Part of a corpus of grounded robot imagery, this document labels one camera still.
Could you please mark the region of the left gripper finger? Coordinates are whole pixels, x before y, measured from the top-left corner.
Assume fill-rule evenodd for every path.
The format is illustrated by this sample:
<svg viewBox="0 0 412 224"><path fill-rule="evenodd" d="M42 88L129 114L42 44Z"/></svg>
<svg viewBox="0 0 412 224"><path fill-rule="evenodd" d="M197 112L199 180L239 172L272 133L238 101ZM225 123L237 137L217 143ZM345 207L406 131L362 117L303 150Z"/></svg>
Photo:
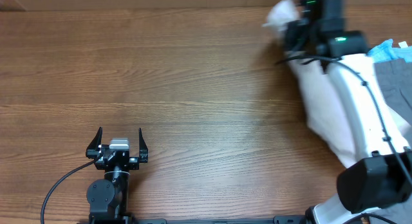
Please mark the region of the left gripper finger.
<svg viewBox="0 0 412 224"><path fill-rule="evenodd" d="M95 137L86 148L86 157L96 159L100 155L100 145L102 141L102 127L99 127Z"/></svg>
<svg viewBox="0 0 412 224"><path fill-rule="evenodd" d="M149 150L142 135L142 129L138 130L139 140L139 162L147 163L149 159Z"/></svg>

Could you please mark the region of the beige shorts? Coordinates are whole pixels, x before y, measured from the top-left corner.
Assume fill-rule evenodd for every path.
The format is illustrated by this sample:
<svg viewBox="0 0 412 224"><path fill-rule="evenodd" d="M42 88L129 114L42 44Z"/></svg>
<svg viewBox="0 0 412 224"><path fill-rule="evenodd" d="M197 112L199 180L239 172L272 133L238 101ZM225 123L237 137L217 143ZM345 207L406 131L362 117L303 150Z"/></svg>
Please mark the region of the beige shorts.
<svg viewBox="0 0 412 224"><path fill-rule="evenodd" d="M282 0L267 16L269 27L278 41L285 37L287 23L298 20L298 11L292 0ZM297 77L307 116L307 126L319 135L335 153L343 166L349 168L357 162L355 144L342 103L329 77L323 73L320 61L300 65L288 63ZM411 144L411 121L406 121L389 108L392 119L402 136Z"/></svg>

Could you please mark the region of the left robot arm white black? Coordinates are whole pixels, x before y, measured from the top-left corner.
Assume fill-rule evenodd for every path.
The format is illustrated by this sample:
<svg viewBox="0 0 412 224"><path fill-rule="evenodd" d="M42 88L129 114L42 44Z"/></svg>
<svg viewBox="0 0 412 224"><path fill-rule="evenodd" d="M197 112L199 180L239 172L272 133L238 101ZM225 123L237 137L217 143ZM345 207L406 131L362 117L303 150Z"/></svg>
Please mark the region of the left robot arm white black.
<svg viewBox="0 0 412 224"><path fill-rule="evenodd" d="M127 211L130 172L147 163L149 151L138 130L138 155L130 155L129 140L114 138L109 144L102 143L102 128L86 148L86 157L93 160L98 170L104 171L103 179L94 181L87 189L90 223L136 223L134 215Z"/></svg>

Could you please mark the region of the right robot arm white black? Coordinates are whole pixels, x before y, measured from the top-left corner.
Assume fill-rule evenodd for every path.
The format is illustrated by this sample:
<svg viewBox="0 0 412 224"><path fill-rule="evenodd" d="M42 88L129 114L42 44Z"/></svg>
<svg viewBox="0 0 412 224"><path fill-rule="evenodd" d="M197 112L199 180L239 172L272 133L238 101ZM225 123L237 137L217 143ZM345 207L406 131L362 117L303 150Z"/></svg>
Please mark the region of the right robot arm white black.
<svg viewBox="0 0 412 224"><path fill-rule="evenodd" d="M411 197L411 147L384 101L362 32L345 29L344 0L286 2L286 61L309 124L344 162L337 192L303 223L362 223Z"/></svg>

